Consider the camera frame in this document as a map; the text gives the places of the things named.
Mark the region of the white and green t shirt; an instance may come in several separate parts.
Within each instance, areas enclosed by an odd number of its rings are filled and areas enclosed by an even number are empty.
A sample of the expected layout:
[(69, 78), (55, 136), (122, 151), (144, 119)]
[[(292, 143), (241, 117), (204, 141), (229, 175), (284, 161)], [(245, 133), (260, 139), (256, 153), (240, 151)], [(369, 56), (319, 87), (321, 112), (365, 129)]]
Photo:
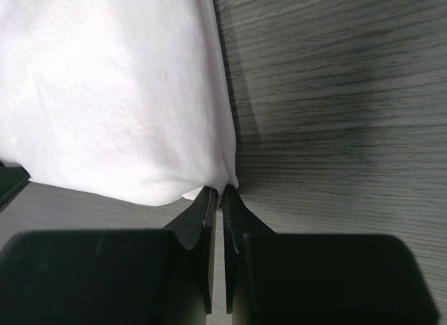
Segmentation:
[(237, 185), (213, 0), (1, 0), (1, 160), (160, 206)]

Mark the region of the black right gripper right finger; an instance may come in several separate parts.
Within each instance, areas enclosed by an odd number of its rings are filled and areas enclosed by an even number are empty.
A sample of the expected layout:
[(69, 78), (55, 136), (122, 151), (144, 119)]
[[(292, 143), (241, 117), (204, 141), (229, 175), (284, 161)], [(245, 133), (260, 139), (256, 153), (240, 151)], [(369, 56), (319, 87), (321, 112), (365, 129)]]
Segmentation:
[(233, 313), (237, 258), (244, 234), (274, 235), (275, 232), (259, 219), (240, 197), (237, 189), (227, 185), (221, 198), (223, 213), (224, 261), (226, 279), (226, 312)]

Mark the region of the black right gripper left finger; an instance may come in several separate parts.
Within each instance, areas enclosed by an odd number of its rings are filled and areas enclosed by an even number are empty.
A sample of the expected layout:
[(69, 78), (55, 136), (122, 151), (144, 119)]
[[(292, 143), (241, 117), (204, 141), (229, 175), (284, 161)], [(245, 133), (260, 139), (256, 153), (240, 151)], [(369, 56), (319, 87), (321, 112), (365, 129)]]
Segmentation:
[(218, 201), (218, 191), (205, 186), (188, 208), (163, 227), (172, 231), (192, 256), (193, 271), (208, 315), (212, 313)]

